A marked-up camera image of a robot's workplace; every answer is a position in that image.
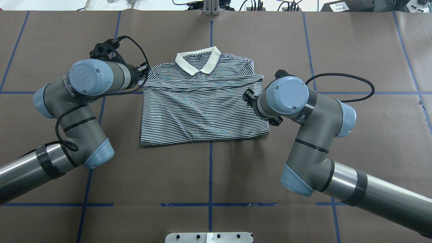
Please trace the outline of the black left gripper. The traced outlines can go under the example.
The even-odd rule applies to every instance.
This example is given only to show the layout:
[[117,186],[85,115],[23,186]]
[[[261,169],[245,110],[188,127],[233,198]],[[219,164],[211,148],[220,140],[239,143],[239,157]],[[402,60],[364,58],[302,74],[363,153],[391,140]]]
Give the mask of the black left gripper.
[[140,69],[141,67],[130,65],[130,74],[131,74],[131,81],[130,81],[130,88],[134,88],[137,85],[142,86],[145,82],[148,74],[148,67],[147,65],[144,65],[143,70]]

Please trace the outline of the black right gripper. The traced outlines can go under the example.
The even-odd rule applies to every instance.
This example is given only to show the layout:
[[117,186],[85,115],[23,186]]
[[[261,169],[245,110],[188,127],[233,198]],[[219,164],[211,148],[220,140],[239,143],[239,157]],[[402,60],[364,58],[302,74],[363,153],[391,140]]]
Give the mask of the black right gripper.
[[253,109],[258,108],[258,96],[255,95],[252,89],[247,89],[243,93],[242,99],[247,103],[248,107],[251,107]]

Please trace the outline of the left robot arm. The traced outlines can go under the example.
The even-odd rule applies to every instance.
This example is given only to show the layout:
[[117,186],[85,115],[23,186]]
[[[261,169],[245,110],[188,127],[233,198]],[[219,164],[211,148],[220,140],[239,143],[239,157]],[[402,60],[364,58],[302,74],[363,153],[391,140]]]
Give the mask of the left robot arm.
[[55,119],[57,140],[42,144],[1,168],[1,204],[83,166],[96,168],[114,149],[90,104],[103,95],[133,92],[149,69],[118,60],[79,60],[62,79],[40,88],[33,97],[44,117]]

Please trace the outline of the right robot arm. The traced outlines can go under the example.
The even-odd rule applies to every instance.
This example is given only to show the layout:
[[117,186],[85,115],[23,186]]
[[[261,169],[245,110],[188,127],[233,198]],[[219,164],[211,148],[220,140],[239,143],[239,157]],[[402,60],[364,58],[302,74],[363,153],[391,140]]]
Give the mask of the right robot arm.
[[322,76],[342,76],[374,85],[361,77],[343,73],[318,74],[307,81],[290,74],[275,74],[275,79],[259,94],[251,89],[243,100],[255,114],[279,126],[283,118],[300,125],[280,178],[288,190],[305,197],[321,192],[342,203],[378,215],[431,238],[431,199],[386,182],[361,170],[328,158],[336,137],[350,134],[356,112],[348,101],[322,95],[308,84]]

